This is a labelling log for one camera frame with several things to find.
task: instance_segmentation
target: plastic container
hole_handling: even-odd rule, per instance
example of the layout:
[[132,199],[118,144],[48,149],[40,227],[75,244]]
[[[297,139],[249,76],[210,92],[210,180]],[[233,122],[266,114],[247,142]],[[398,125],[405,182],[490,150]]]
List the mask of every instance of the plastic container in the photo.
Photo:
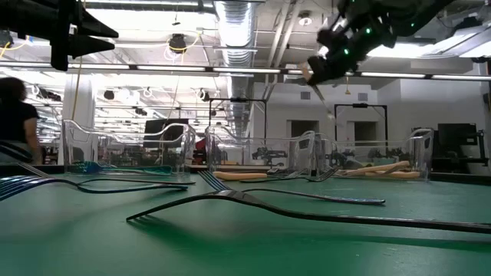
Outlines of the plastic container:
[[[402,141],[335,142],[323,133],[315,135],[319,174],[336,167],[338,177],[427,181],[432,154],[431,129],[416,130]],[[396,172],[390,172],[393,164],[400,164]],[[372,171],[375,166],[381,169]]]
[[188,176],[196,131],[172,123],[159,133],[108,132],[63,120],[65,172]]
[[314,138],[312,131],[286,139],[245,138],[234,136],[223,126],[209,126],[206,129],[208,167],[211,171],[278,168],[285,174],[301,172],[310,176]]

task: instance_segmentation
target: ceiling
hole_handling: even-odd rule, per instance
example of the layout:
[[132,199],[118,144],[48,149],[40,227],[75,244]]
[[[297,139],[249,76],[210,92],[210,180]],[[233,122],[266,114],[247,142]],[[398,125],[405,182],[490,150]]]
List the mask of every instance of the ceiling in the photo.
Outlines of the ceiling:
[[[280,66],[286,64],[300,64],[313,54],[316,54],[319,46],[316,42],[317,31],[323,23],[331,21],[335,10],[331,8],[331,1],[301,0],[301,10],[310,12],[312,19],[310,25],[302,26],[298,18],[291,18],[295,23],[292,35],[288,40],[288,48],[280,57]],[[255,7],[255,33],[254,44],[257,52],[253,58],[253,67],[264,67],[269,57],[270,48],[275,37],[275,22],[280,18],[284,0],[268,0],[256,4]],[[460,12],[479,8],[482,1],[457,1],[447,9],[447,15],[455,15]],[[132,6],[130,10],[121,9],[99,9],[100,6],[89,5],[88,11],[104,24],[115,29],[120,37],[114,39],[116,49],[83,57],[87,64],[183,64],[183,65],[210,65],[223,66],[222,52],[214,49],[220,46],[218,21],[215,15],[198,14],[193,12],[162,11],[158,9],[148,10],[144,5]],[[434,20],[430,23],[434,28],[434,37],[446,34],[449,30],[442,27]],[[428,36],[431,31],[422,30],[423,35]],[[175,55],[167,48],[167,42],[172,34],[184,34],[187,45],[192,45],[186,53]],[[15,46],[24,43],[23,40],[15,39]],[[15,51],[6,51],[3,61],[42,61],[51,59],[51,48],[47,41],[34,38],[25,46]],[[403,58],[370,57],[362,65],[362,71],[381,72],[424,72],[424,73],[455,73],[460,74],[472,69],[472,63],[462,58],[447,58],[438,60],[414,60]],[[19,77],[28,84],[38,85],[49,89],[53,93],[63,97],[65,74],[63,72],[35,72],[17,71],[7,67],[0,67],[1,75]],[[195,113],[189,113],[190,118],[197,117],[202,126],[196,126],[200,131],[208,124],[206,118],[208,103],[202,102],[196,95],[202,89],[209,92],[211,97],[228,97],[227,77],[204,77],[204,76],[173,76],[173,75],[142,75],[142,74],[92,74],[98,89],[97,104],[99,105],[121,105],[127,104],[118,100],[105,100],[104,91],[128,89],[140,93],[140,103],[147,106],[165,106],[165,109],[152,108],[157,113],[169,116],[169,106],[174,102],[178,107],[195,107]],[[372,88],[384,83],[379,79],[352,80],[354,84],[370,84]],[[41,99],[34,94],[29,96],[34,102],[50,102]],[[223,125],[226,121],[227,110],[220,111],[216,121]],[[40,108],[43,116],[48,122],[56,125],[56,113],[61,113],[60,108]],[[177,112],[170,114],[171,117],[179,116]],[[122,126],[117,117],[127,118],[131,124]],[[136,115],[134,110],[104,110],[96,113],[96,126],[101,128],[115,128],[117,130],[143,131],[144,121],[151,117]]]

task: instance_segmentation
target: green tabletop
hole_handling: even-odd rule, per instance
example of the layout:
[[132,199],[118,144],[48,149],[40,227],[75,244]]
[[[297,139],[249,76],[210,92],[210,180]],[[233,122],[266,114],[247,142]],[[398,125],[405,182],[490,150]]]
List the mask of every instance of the green tabletop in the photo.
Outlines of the green tabletop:
[[[0,275],[491,274],[489,235],[302,221],[218,200],[126,222],[165,202],[212,191],[193,178],[196,185],[187,192],[91,195],[51,185],[0,202]],[[227,184],[387,200],[379,207],[254,193],[296,211],[491,222],[486,186],[359,179]]]

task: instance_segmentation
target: person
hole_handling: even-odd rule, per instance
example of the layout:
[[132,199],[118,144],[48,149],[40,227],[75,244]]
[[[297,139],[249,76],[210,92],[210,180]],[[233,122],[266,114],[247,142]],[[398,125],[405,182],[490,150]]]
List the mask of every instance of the person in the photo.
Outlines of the person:
[[[21,148],[32,155],[34,164],[41,164],[38,147],[38,112],[26,98],[25,85],[14,77],[0,78],[0,141]],[[12,155],[0,153],[0,163],[15,163]]]

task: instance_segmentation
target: pillar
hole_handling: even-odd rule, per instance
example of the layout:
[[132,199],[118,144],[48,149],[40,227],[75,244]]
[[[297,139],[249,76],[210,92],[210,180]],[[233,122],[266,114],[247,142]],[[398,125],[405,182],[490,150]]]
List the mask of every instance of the pillar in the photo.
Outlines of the pillar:
[[[77,89],[77,75],[67,74],[64,86],[64,99],[62,117],[64,120],[73,119],[81,127],[94,128],[95,104],[97,98],[97,89],[91,81],[91,76],[81,75]],[[75,130],[73,134],[74,141],[69,147],[69,156],[71,161],[97,161],[97,137],[87,135],[86,133]],[[60,139],[60,148],[58,154],[58,164],[64,164],[64,140]]]

